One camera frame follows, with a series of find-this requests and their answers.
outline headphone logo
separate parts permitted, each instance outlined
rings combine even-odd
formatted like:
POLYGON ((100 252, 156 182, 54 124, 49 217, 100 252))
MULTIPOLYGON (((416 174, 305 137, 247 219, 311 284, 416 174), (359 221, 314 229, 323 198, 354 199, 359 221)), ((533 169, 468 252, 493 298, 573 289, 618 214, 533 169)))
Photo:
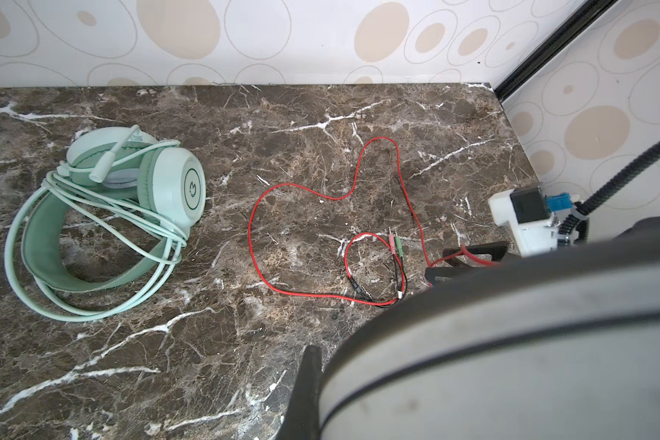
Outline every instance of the headphone logo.
POLYGON ((198 172, 193 168, 188 169, 184 178, 184 198, 190 210, 195 210, 201 203, 201 195, 198 193, 200 183, 201 178, 198 176, 198 172))

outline ear cushion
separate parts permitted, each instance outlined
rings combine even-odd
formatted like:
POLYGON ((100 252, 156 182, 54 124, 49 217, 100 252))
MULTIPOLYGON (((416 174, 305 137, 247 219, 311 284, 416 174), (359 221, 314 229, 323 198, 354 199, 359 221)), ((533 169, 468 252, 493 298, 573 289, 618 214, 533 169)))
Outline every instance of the ear cushion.
MULTIPOLYGON (((100 159, 103 153, 109 151, 113 146, 114 146, 114 142, 110 144, 100 145, 95 148, 91 148, 88 151, 85 151, 83 154, 80 154, 73 161, 73 163, 70 164, 74 168, 92 168, 96 166, 96 163, 98 163, 98 159, 100 159)), ((115 155, 115 160, 118 161, 124 156, 132 154, 138 151, 139 149, 142 149, 147 146, 149 146, 149 144, 145 144, 143 142, 127 142, 125 143, 125 145, 122 146, 120 151, 117 152, 117 154, 115 155)), ((126 161, 124 163, 112 167, 110 171, 111 172, 118 171, 126 168, 139 168, 141 164, 141 160, 142 160, 141 156, 135 157, 130 161, 126 161)), ((101 184, 92 181, 88 177, 87 172, 72 172, 70 175, 70 179, 72 182, 74 182, 75 184, 79 184, 82 187, 95 187, 94 190, 96 191, 103 189, 103 186, 101 184)))
POLYGON ((142 155, 142 163, 139 166, 139 176, 137 177, 137 198, 142 208, 156 212, 154 206, 154 190, 152 186, 154 165, 159 154, 166 148, 157 148, 154 151, 142 155))

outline blue connector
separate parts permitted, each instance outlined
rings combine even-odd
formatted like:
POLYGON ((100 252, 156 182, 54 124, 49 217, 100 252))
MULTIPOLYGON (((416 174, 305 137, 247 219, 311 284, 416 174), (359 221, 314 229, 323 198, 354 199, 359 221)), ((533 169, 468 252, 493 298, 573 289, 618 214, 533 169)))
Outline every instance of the blue connector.
POLYGON ((572 200, 569 198, 569 193, 567 192, 563 192, 557 196, 546 197, 546 203, 551 212, 572 209, 572 200))

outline black corrugated tube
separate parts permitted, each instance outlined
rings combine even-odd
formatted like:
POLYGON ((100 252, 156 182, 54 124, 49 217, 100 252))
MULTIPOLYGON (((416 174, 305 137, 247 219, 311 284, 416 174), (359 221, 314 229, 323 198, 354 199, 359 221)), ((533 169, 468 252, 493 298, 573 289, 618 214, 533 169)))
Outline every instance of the black corrugated tube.
MULTIPOLYGON (((635 158, 631 163, 627 164, 623 170, 619 171, 619 173, 612 177, 611 180, 606 182, 603 187, 599 188, 594 195, 587 198, 581 206, 578 206, 575 209, 577 209, 582 217, 588 217, 596 208, 603 205, 604 202, 609 200, 621 188, 625 187, 627 183, 632 181, 635 176, 639 175, 645 171, 646 168, 659 160, 660 142, 642 152, 642 154, 635 158)), ((560 225, 558 233, 560 236, 569 236, 580 221, 581 220, 578 217, 570 214, 560 225)), ((558 244, 561 246, 568 246, 570 245, 570 241, 568 239, 560 239, 558 240, 558 244)))

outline wall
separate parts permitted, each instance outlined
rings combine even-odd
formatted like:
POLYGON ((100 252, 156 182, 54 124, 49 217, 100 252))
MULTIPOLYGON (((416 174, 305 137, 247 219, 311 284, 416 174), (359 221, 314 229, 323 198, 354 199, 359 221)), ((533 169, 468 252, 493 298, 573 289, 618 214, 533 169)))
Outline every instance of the wall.
MULTIPOLYGON (((660 140, 660 1, 619 0, 504 102, 549 194, 587 197, 660 140)), ((591 237, 660 216, 660 162, 592 215, 591 237)))
POLYGON ((0 0, 0 87, 489 82, 583 0, 0 0))

